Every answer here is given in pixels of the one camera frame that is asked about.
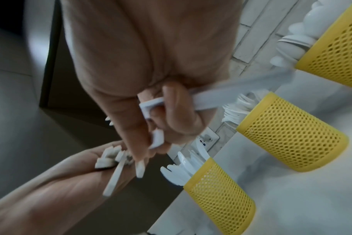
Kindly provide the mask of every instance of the yellow perforated container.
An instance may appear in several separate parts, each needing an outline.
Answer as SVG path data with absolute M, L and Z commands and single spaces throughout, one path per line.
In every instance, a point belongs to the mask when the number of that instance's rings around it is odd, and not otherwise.
M 210 158 L 185 184 L 185 191 L 224 235 L 240 235 L 255 215 L 255 203 Z
M 352 87 L 352 5 L 300 59 L 296 68 Z
M 339 130 L 274 93 L 261 100 L 237 131 L 298 172 L 326 165 L 349 142 Z

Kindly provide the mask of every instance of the gray floor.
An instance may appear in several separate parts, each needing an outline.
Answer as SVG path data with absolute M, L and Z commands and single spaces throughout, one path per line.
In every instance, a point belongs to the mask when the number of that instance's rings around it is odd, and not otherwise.
M 0 198 L 69 155 L 117 139 L 113 129 L 38 108 L 24 44 L 0 30 Z M 134 180 L 68 234 L 147 230 L 181 191 L 158 170 L 170 159 L 157 159 L 143 180 Z

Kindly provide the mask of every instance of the yellow mesh basket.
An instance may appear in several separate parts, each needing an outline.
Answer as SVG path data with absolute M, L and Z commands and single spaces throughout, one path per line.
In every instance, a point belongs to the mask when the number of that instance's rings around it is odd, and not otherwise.
M 352 5 L 299 60 L 296 68 L 352 87 Z
M 307 172 L 338 157 L 348 137 L 304 110 L 267 94 L 237 131 L 298 172 Z
M 254 201 L 212 158 L 184 189 L 224 235 L 242 234 L 255 215 Z

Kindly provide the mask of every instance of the cutlery holder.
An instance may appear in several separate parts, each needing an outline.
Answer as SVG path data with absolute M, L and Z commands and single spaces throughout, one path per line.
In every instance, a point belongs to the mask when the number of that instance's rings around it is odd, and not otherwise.
M 255 215 L 254 201 L 212 158 L 184 189 L 224 235 L 242 234 Z
M 338 157 L 348 137 L 274 93 L 267 94 L 237 131 L 298 172 Z
M 296 69 L 352 87 L 352 5 L 299 60 Z

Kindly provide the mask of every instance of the white countertop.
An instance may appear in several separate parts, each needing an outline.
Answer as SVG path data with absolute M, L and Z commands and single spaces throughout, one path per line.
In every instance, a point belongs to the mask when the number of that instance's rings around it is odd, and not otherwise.
M 298 173 L 236 133 L 214 160 L 256 203 L 244 234 L 352 235 L 352 88 L 296 71 L 293 83 L 276 93 L 348 135 L 350 144 L 326 166 Z M 185 235 L 221 234 L 185 191 L 149 232 L 182 229 Z

